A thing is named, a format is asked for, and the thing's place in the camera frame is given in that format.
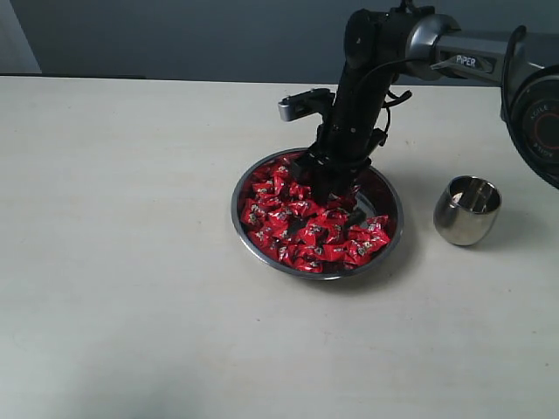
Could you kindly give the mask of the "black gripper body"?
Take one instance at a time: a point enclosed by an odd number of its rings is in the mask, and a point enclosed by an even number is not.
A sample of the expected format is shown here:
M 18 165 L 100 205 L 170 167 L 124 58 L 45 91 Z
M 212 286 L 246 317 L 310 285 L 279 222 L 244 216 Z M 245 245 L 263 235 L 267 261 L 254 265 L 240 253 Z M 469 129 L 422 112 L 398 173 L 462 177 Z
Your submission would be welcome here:
M 297 158 L 292 176 L 300 183 L 351 183 L 375 147 L 371 136 L 396 65 L 343 67 L 334 103 L 316 141 Z

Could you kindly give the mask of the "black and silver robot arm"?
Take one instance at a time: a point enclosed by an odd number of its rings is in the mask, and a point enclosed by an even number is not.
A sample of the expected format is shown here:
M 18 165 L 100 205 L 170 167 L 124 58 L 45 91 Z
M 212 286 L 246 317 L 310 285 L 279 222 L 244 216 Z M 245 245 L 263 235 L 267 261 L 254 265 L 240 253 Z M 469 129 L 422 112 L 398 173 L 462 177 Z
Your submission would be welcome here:
M 403 75 L 433 81 L 475 79 L 500 88 L 500 117 L 522 160 L 546 183 L 558 183 L 558 69 L 528 61 L 527 30 L 505 41 L 476 37 L 433 7 L 403 1 L 387 12 L 361 9 L 349 18 L 345 64 L 335 92 L 314 89 L 281 103 L 285 120 L 322 117 L 314 143 L 291 174 L 324 203 L 342 196 L 387 140 L 380 113 L 405 101 L 391 86 Z

